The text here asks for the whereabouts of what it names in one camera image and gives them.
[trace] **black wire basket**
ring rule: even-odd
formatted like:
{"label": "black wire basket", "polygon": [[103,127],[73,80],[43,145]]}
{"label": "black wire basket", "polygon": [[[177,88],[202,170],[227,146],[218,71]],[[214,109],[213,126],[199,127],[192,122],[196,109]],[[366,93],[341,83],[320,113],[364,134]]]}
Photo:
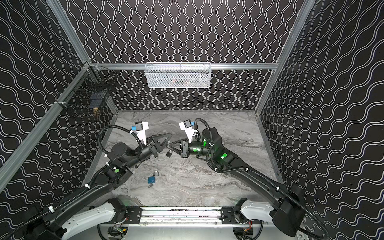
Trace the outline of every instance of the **black wire basket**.
{"label": "black wire basket", "polygon": [[98,121],[107,110],[106,102],[117,80],[117,73],[92,66],[66,99],[59,103],[66,114],[78,121]]}

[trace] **gray marble tabletop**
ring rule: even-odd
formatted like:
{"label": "gray marble tabletop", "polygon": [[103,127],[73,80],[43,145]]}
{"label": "gray marble tabletop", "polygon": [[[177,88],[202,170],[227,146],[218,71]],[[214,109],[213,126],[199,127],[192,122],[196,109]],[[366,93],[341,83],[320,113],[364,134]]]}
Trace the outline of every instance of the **gray marble tabletop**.
{"label": "gray marble tabletop", "polygon": [[[147,136],[170,132],[172,141],[186,138],[179,122],[195,118],[206,120],[216,127],[222,136],[223,145],[239,155],[253,168],[276,180],[262,136],[253,112],[119,112],[116,125],[130,128],[136,121],[148,121]],[[199,124],[200,132],[204,128]],[[106,146],[124,142],[136,148],[134,138],[118,129],[113,129]],[[207,164],[195,156],[180,158],[173,153],[170,158],[165,149],[157,158],[142,163],[133,170],[133,176],[121,187],[103,196],[93,204],[102,204],[108,198],[119,197],[126,205],[138,206],[233,206],[240,198],[265,202],[256,192],[240,181],[224,174],[213,172]],[[107,157],[102,156],[96,170]],[[157,170],[153,187],[148,188],[148,177]]]}

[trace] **wavy line pattern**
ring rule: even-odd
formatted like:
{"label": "wavy line pattern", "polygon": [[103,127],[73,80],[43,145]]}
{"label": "wavy line pattern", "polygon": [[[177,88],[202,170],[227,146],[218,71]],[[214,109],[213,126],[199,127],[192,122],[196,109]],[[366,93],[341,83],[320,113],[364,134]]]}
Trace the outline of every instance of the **wavy line pattern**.
{"label": "wavy line pattern", "polygon": [[0,239],[23,221],[30,207],[44,207],[79,188],[96,155],[96,136],[112,120],[77,122],[63,111],[0,193]]}
{"label": "wavy line pattern", "polygon": [[317,1],[260,115],[332,239],[384,236],[383,56],[383,1]]}
{"label": "wavy line pattern", "polygon": [[111,93],[118,109],[242,111],[256,108],[271,70],[212,71],[207,89],[149,88],[144,71],[118,73]]}
{"label": "wavy line pattern", "polygon": [[303,0],[61,0],[97,63],[276,62]]}
{"label": "wavy line pattern", "polygon": [[0,1],[0,167],[82,63],[44,0]]}

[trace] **wire basket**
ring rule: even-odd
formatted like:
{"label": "wire basket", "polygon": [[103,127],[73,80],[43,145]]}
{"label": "wire basket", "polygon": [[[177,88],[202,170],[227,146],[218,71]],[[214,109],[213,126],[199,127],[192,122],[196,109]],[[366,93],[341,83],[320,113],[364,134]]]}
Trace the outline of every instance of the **wire basket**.
{"label": "wire basket", "polygon": [[146,63],[150,88],[209,88],[211,63]]}
{"label": "wire basket", "polygon": [[104,67],[92,66],[66,99],[59,103],[75,120],[98,121],[106,111],[106,101],[117,79],[117,73]]}

